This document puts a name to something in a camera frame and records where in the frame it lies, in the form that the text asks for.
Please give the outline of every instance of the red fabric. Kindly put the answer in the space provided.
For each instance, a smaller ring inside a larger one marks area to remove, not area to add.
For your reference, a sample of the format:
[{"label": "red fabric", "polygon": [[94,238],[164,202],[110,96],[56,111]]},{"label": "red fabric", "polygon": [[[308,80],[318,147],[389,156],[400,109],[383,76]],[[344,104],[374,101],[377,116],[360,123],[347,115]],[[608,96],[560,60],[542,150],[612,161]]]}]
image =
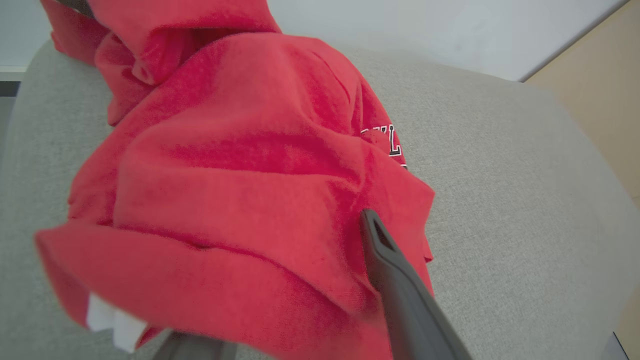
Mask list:
[{"label": "red fabric", "polygon": [[433,191],[401,166],[362,75],[281,34],[264,0],[90,4],[111,32],[86,48],[71,46],[84,28],[64,28],[77,14],[45,6],[58,49],[94,53],[117,124],[76,175],[68,222],[36,234],[67,313],[86,325],[93,292],[156,327],[147,338],[169,327],[285,360],[390,359],[359,214],[378,212],[431,291]]}]

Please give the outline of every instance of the seat cushion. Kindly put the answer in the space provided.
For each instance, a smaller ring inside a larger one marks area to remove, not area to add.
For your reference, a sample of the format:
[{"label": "seat cushion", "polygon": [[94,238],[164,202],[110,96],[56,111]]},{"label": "seat cushion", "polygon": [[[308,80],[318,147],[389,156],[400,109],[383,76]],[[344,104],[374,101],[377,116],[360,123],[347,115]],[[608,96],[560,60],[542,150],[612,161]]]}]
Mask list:
[{"label": "seat cushion", "polygon": [[[340,50],[385,105],[410,171],[436,191],[429,269],[474,358],[599,359],[640,278],[640,215],[569,115],[522,84]],[[73,324],[33,247],[37,229],[64,221],[74,174],[110,131],[110,97],[95,69],[50,43],[21,86],[0,174],[8,358],[151,359],[162,340],[130,356],[109,332]],[[237,358],[266,357],[241,347]]]}]

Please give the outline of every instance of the red garment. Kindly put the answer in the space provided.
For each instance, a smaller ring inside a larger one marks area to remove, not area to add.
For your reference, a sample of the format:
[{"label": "red garment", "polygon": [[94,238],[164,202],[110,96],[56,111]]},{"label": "red garment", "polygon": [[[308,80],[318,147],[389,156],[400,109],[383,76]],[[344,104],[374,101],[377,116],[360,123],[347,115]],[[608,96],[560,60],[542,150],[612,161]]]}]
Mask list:
[{"label": "red garment", "polygon": [[281,34],[264,0],[90,0],[104,27],[42,2],[57,48],[102,72],[117,124],[76,175],[68,222],[36,234],[67,313],[86,325],[92,292],[148,334],[390,359],[359,213],[378,212],[431,290],[433,191],[349,60]]}]

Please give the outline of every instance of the white wall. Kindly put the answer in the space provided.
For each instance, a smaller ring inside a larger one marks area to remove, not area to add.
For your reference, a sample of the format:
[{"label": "white wall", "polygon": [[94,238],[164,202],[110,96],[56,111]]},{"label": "white wall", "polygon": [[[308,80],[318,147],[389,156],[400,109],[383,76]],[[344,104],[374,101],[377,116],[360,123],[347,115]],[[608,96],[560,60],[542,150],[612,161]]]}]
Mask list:
[{"label": "white wall", "polygon": [[[269,0],[269,6],[287,33],[517,80],[619,1]],[[0,0],[0,72],[25,67],[49,31],[37,0]]]}]

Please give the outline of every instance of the beige wooden surface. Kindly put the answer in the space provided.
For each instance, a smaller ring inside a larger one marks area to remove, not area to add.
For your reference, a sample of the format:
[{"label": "beige wooden surface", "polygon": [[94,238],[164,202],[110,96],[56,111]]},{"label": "beige wooden surface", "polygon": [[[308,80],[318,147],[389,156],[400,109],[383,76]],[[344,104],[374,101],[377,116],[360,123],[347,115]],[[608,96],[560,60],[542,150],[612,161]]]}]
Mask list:
[{"label": "beige wooden surface", "polygon": [[631,0],[527,83],[560,98],[629,195],[640,197],[640,0]]}]

